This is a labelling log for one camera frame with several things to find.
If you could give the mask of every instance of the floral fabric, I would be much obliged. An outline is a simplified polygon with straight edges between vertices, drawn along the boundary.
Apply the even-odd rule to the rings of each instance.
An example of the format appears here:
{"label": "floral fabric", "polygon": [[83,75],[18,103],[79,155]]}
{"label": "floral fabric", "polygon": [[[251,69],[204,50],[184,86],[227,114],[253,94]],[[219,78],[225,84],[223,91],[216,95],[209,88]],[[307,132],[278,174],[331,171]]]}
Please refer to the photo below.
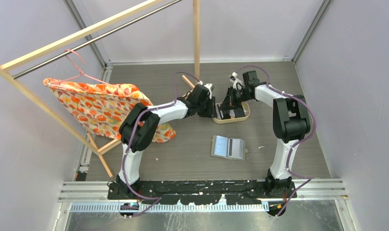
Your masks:
{"label": "floral fabric", "polygon": [[[124,119],[135,106],[152,102],[133,84],[87,84],[59,82],[47,78],[43,81],[64,107],[89,132],[112,139],[121,139],[118,133]],[[153,142],[166,142],[175,137],[175,130],[164,123],[157,127]]]}

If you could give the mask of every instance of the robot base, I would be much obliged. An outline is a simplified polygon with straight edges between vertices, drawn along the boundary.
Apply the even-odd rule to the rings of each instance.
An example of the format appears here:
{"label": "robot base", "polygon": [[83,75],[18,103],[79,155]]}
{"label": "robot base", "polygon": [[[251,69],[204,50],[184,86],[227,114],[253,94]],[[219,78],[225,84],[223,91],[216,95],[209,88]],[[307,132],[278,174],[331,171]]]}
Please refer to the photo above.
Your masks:
{"label": "robot base", "polygon": [[[110,181],[108,186],[109,200],[137,199],[119,176],[116,182]],[[131,187],[143,196],[161,197],[159,203],[162,205],[176,205],[178,202],[183,205],[215,205],[221,199],[225,199],[227,205],[257,205],[261,204],[259,199],[263,198],[278,198],[278,202],[269,204],[283,205],[285,195],[291,195],[295,188],[294,183],[290,182],[288,189],[268,189],[266,182],[262,180],[143,180],[135,182]],[[268,213],[275,215],[276,210],[276,206],[270,206]]]}

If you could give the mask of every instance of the robotic arm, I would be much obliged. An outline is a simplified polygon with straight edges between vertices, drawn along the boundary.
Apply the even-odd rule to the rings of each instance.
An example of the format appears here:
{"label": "robotic arm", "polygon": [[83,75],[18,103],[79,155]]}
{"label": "robotic arm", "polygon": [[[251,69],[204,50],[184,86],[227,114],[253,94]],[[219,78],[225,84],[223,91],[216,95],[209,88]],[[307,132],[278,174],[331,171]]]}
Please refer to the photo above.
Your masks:
{"label": "robotic arm", "polygon": [[[252,99],[261,101],[272,108],[272,126],[277,137],[277,148],[274,162],[268,169],[266,186],[269,191],[274,188],[289,188],[292,179],[286,168],[286,161],[291,146],[303,139],[311,129],[308,111],[301,103],[271,90],[270,84],[260,82],[256,71],[243,73],[244,81],[237,79],[236,76],[236,73],[230,76],[233,87],[228,89],[227,96],[220,107],[222,114],[227,115],[230,110],[234,110],[235,113],[236,111],[242,112],[241,102]],[[302,95],[295,97],[305,101]],[[298,145],[292,148],[289,170],[291,170],[297,147]]]}
{"label": "robotic arm", "polygon": [[[179,97],[175,104],[171,107],[163,108],[162,106],[168,105],[162,104],[158,106],[146,107],[142,103],[137,103],[131,110],[125,121],[119,128],[121,134],[122,147],[124,155],[127,155],[124,168],[121,168],[117,176],[117,183],[120,185],[128,184],[133,187],[139,179],[139,165],[143,151],[150,145],[153,136],[155,135],[156,128],[159,124],[167,123],[174,119],[183,119],[194,114],[198,114],[200,117],[216,117],[215,110],[215,97],[211,95],[213,90],[212,84],[203,85],[202,82],[198,83],[193,91],[189,93],[187,98]],[[137,120],[139,114],[148,108],[163,108],[157,109],[145,113],[141,117],[141,122],[144,122],[142,126],[138,126],[135,132],[134,139],[130,141],[133,126]],[[127,146],[130,144],[128,153],[125,153]],[[128,179],[124,178],[122,169],[125,169]],[[128,188],[122,187],[123,190],[128,193]]]}

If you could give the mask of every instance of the wood grain surface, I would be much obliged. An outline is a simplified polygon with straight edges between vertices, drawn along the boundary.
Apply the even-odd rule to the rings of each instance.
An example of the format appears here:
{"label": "wood grain surface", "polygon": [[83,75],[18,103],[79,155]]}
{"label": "wood grain surface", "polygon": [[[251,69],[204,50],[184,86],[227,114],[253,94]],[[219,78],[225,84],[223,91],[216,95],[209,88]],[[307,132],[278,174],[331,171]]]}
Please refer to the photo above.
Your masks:
{"label": "wood grain surface", "polygon": [[[297,74],[291,62],[254,63],[265,68],[274,87],[290,94],[301,94]],[[201,79],[213,83],[213,95],[220,103],[231,85],[229,74],[242,67],[239,63],[201,64]],[[156,104],[171,102],[174,91],[171,77],[176,71],[193,73],[193,64],[122,65],[114,66],[111,83],[132,83]],[[190,90],[176,75],[177,95]],[[258,71],[260,81],[266,76]],[[257,101],[248,101],[251,115],[243,122],[216,124],[211,118],[192,116],[170,124],[176,137],[166,143],[152,143],[143,153],[140,166],[142,180],[220,180],[263,179],[274,159],[276,137],[272,131],[272,109]],[[241,138],[249,152],[245,161],[210,156],[213,135]],[[98,147],[109,139],[97,137]],[[121,167],[121,144],[105,154],[116,175]],[[316,135],[298,148],[293,171],[316,178],[329,178],[329,172]],[[110,180],[100,160],[91,157],[87,180]]]}

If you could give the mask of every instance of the pink hanger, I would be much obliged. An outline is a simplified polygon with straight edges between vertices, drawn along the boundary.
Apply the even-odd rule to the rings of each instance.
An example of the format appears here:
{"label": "pink hanger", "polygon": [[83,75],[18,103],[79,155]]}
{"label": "pink hanger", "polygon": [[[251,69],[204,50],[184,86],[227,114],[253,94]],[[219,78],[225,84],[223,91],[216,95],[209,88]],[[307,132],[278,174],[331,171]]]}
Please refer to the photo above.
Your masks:
{"label": "pink hanger", "polygon": [[[85,63],[85,61],[82,59],[82,57],[81,57],[77,52],[72,51],[72,50],[69,50],[69,49],[67,49],[67,50],[65,50],[65,51],[70,51],[70,52],[76,54],[76,55],[80,58],[80,60],[82,61],[82,63],[83,63],[83,64]],[[101,80],[99,80],[99,79],[97,79],[97,78],[94,78],[94,77],[92,77],[92,76],[89,76],[89,75],[85,74],[85,73],[81,70],[81,68],[79,68],[79,66],[78,66],[75,62],[73,62],[73,61],[70,59],[70,57],[68,57],[68,55],[66,55],[65,57],[66,57],[66,58],[67,58],[67,59],[68,59],[76,68],[77,68],[77,70],[79,71],[79,75],[74,76],[74,77],[71,77],[71,78],[68,78],[68,79],[65,79],[65,80],[58,81],[58,84],[60,84],[60,83],[62,83],[62,82],[64,82],[64,81],[69,81],[69,80],[78,78],[78,77],[80,77],[80,76],[85,76],[85,77],[88,77],[88,78],[90,78],[90,79],[93,79],[93,80],[98,81],[98,82],[100,82],[100,83],[104,83],[104,84],[106,84],[106,85],[109,85],[109,86],[111,86],[111,87],[117,88],[117,89],[119,89],[119,90],[125,92],[125,90],[123,90],[123,89],[121,89],[121,88],[119,88],[119,87],[116,87],[116,86],[114,86],[114,85],[112,85],[112,84],[109,84],[109,83],[107,83],[107,82],[101,81]]]}

